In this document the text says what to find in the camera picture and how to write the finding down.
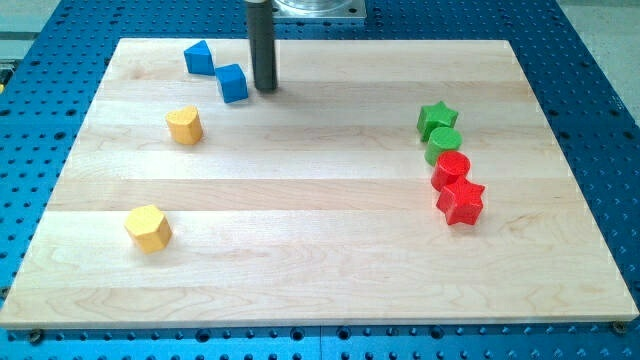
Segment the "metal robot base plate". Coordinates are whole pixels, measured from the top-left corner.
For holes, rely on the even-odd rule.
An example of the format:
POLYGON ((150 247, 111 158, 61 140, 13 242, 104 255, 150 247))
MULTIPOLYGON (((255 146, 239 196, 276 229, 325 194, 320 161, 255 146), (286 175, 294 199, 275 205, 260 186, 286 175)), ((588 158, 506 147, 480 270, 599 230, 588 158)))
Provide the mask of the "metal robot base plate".
POLYGON ((365 0, 273 0, 278 20, 364 19, 365 0))

